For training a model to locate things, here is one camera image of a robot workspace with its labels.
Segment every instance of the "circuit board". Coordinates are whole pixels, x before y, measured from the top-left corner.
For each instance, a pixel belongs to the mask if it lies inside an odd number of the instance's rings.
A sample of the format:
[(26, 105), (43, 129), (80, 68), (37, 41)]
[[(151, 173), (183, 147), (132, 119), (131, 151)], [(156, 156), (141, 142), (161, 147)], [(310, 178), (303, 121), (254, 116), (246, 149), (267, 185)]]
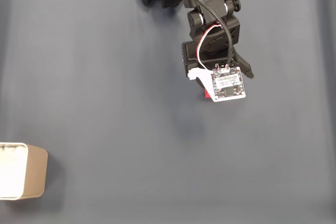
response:
[(216, 100), (233, 100), (246, 96), (240, 67), (214, 70), (211, 74)]

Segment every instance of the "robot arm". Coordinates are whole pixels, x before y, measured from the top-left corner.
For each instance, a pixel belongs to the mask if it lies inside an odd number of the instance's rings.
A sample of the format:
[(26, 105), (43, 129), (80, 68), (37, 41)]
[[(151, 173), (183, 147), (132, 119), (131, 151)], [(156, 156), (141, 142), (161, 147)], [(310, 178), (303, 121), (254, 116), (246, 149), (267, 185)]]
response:
[[(143, 0), (148, 4), (152, 0)], [(183, 2), (185, 8), (192, 8), (193, 10), (188, 13), (188, 21), (190, 25), (190, 37), (192, 41), (182, 44), (183, 61), (185, 72), (188, 76), (190, 70), (194, 68), (215, 69), (216, 66), (230, 66), (231, 68), (240, 67), (242, 73), (247, 77), (253, 78), (254, 75), (251, 71), (250, 64), (244, 60), (231, 46), (229, 51), (229, 38), (232, 39), (232, 45), (238, 43), (240, 23), (233, 15), (234, 12), (240, 11), (239, 0), (161, 0), (163, 8), (174, 7), (180, 2)], [(205, 8), (204, 4), (210, 7), (226, 25), (225, 29), (230, 32), (230, 36), (225, 32), (224, 27), (217, 26), (203, 38), (202, 50), (199, 52), (199, 59), (197, 59), (197, 46), (202, 39), (203, 34), (214, 24), (218, 24), (219, 19)]]

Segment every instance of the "red object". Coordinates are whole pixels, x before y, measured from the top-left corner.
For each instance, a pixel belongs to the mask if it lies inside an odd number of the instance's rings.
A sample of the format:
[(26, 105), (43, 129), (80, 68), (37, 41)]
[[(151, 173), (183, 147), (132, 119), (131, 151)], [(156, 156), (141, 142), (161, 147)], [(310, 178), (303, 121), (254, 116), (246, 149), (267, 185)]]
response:
[(206, 91), (206, 89), (204, 89), (205, 91), (205, 98), (211, 98), (211, 96), (209, 95), (208, 91)]

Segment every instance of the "table surface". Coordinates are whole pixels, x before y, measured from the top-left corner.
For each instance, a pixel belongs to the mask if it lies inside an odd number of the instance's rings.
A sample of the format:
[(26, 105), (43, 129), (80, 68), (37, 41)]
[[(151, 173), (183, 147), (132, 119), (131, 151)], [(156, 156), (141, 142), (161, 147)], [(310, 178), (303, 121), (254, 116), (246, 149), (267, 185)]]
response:
[(182, 6), (0, 0), (0, 139), (49, 152), (1, 223), (334, 223), (336, 1), (241, 2), (255, 79), (213, 103)]

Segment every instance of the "black cable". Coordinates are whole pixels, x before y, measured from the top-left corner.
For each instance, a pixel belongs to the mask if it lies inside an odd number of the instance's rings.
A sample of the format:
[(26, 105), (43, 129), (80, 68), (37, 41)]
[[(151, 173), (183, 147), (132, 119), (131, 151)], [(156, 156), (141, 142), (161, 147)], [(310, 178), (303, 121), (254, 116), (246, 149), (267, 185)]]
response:
[(196, 0), (199, 4), (203, 5), (205, 9), (207, 9), (220, 23), (223, 30), (226, 33), (227, 36), (227, 42), (228, 42), (228, 54), (227, 54), (227, 64), (230, 64), (232, 57), (233, 57), (233, 43), (232, 43), (232, 36), (229, 28), (224, 23), (221, 17), (203, 0)]

